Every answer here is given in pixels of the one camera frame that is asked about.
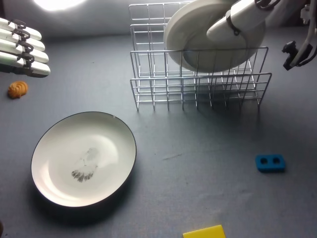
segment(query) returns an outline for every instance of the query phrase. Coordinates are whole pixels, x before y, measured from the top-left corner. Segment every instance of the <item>wire basket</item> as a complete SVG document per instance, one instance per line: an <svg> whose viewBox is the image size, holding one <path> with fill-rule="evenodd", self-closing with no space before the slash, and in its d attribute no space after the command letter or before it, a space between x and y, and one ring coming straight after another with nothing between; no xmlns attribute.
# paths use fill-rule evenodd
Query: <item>wire basket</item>
<svg viewBox="0 0 317 238"><path fill-rule="evenodd" d="M245 100L257 102L260 108L271 73L262 73L268 48L248 48L255 53L243 64L226 71L199 72L199 54L214 52L216 56L223 50L183 50L169 51L164 47L163 35L170 18L177 10L189 2L133 4L129 6L131 16L131 37L133 51L130 53L134 78L130 80L131 89L137 110L141 103L151 103L153 109L157 103L179 102L184 104L209 103L212 108L223 104L225 108L230 102L238 102L239 108ZM181 64L176 64L170 53L177 52ZM182 67L183 54L197 55L195 70Z"/></svg>

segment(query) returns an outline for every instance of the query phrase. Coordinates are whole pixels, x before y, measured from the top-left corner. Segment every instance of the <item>gray table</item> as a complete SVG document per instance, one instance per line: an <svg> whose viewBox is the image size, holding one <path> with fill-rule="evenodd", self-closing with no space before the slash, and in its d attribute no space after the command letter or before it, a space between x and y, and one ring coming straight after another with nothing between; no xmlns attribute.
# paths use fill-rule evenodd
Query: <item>gray table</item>
<svg viewBox="0 0 317 238"><path fill-rule="evenodd" d="M1 73L0 220L7 238L180 238L222 224L228 238L317 236L317 59L287 72L283 45L302 42L307 29L267 33L264 71L273 78L261 114L181 110L180 105L135 109L129 36L47 44L52 73L43 79ZM29 93L6 97L25 80ZM66 116L101 111L132 129L137 145L133 173L98 219L72 211L48 212L34 189L30 163L46 130ZM287 172L264 175L254 158L281 153Z"/></svg>

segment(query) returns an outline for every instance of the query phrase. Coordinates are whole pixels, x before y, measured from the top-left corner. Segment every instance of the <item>white plate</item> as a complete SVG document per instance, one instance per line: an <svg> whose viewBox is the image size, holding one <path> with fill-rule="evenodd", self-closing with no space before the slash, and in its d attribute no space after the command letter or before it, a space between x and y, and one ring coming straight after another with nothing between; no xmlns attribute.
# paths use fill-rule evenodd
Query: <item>white plate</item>
<svg viewBox="0 0 317 238"><path fill-rule="evenodd" d="M216 44L207 38L208 29L230 10L236 0L196 0L179 9L168 22L164 32L167 50L256 48L262 43L265 23L228 41ZM220 72L236 67L249 59L256 49L209 51L199 53L200 72ZM196 71L197 52L170 52L170 57L186 69Z"/></svg>
<svg viewBox="0 0 317 238"><path fill-rule="evenodd" d="M135 139L123 121L85 112L61 120L43 135L31 170L48 200L82 207L113 194L128 178L135 159Z"/></svg>

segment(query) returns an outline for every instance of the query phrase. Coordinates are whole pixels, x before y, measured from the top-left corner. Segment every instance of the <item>blue rectangular object with holes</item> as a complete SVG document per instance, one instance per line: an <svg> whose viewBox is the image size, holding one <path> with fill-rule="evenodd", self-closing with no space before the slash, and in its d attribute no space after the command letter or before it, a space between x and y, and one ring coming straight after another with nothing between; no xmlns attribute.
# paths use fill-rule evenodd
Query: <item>blue rectangular object with holes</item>
<svg viewBox="0 0 317 238"><path fill-rule="evenodd" d="M285 171L285 161L282 155L257 155L257 168L263 173L274 173Z"/></svg>

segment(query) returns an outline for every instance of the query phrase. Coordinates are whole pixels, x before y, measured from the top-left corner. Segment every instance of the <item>yellow sponge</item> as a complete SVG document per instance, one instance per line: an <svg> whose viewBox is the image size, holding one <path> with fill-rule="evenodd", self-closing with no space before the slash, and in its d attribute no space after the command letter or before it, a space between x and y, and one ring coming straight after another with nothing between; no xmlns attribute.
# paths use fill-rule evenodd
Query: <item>yellow sponge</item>
<svg viewBox="0 0 317 238"><path fill-rule="evenodd" d="M184 238L226 238L222 225L183 234Z"/></svg>

